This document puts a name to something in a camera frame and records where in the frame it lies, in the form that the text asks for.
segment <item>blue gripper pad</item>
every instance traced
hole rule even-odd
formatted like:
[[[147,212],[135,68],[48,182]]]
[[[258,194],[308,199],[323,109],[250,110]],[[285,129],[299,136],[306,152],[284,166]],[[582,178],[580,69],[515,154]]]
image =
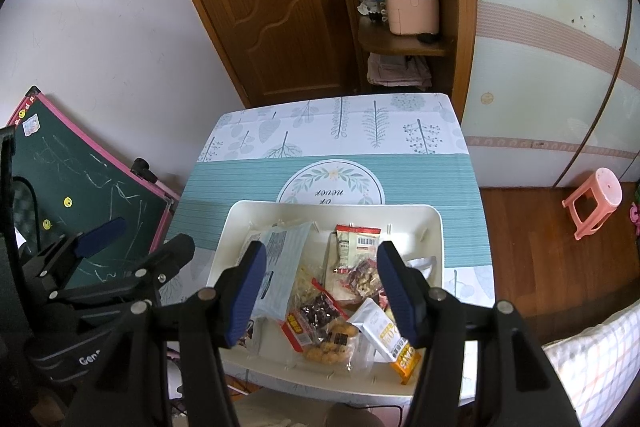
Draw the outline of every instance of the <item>blue gripper pad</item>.
[[[223,335],[226,345],[232,347],[244,335],[251,318],[255,299],[267,271],[266,248],[260,241],[252,241],[240,264],[228,270],[233,270],[233,273],[224,283],[220,303],[224,317]]]
[[[391,241],[383,241],[378,247],[378,273],[385,289],[389,305],[394,312],[400,334],[414,347],[418,345],[418,327],[426,317],[426,301],[418,280],[404,265],[398,250]],[[422,274],[420,279],[428,289]]]
[[[124,235],[127,231],[127,221],[124,217],[116,217],[100,225],[91,232],[86,232],[78,237],[74,253],[76,257],[91,257],[107,248],[113,241]]]

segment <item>green chalkboard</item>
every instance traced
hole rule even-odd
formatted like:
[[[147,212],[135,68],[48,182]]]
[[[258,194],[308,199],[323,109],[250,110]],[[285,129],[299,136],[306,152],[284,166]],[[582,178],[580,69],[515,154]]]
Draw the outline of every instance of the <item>green chalkboard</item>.
[[[114,217],[127,221],[124,236],[84,259],[67,287],[122,277],[158,243],[170,201],[126,172],[37,89],[11,123],[17,124],[13,174],[33,185],[43,247],[63,233],[88,232]]]

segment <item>silver screw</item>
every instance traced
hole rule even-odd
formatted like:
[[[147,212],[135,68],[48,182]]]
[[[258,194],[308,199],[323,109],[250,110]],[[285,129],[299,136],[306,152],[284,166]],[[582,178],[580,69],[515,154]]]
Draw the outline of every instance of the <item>silver screw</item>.
[[[442,288],[431,288],[429,290],[429,296],[436,301],[444,301],[447,298],[447,292]]]
[[[513,313],[513,304],[509,301],[500,301],[496,307],[500,313],[504,313],[505,315]]]
[[[198,299],[201,301],[210,301],[216,297],[216,291],[213,288],[203,288],[198,291]]]
[[[143,314],[144,312],[146,312],[145,301],[134,302],[131,305],[131,313],[133,313],[134,315],[140,315],[140,314]]]

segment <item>white plastic bin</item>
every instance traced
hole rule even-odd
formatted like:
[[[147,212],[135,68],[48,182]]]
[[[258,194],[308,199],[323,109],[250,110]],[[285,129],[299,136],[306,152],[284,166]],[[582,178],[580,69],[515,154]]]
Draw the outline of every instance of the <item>white plastic bin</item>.
[[[429,281],[442,286],[444,242],[442,219],[428,204],[289,204],[264,201],[238,201],[229,210],[207,285],[213,286],[222,271],[236,265],[240,249],[250,230],[268,229],[275,224],[295,225],[313,221],[316,226],[306,240],[301,263],[318,267],[324,273],[335,225],[353,223],[382,230],[380,241],[394,242],[403,259],[435,256],[437,265]],[[309,388],[318,390],[314,397],[354,402],[358,396],[407,397],[414,392],[419,368],[409,384],[388,363],[375,363],[368,375],[349,373],[344,368],[309,362],[296,353],[279,325],[264,321],[260,350],[252,356],[242,347],[221,349],[225,368],[232,364],[254,375],[259,385],[309,396]]]

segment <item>wooden shelf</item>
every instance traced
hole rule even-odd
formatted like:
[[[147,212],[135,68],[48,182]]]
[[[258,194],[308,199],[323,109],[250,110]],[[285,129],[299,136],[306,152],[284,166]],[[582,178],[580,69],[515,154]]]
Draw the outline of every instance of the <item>wooden shelf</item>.
[[[412,35],[393,35],[387,26],[374,23],[367,17],[360,17],[358,42],[364,51],[380,55],[447,55],[446,44],[442,41],[423,44]]]

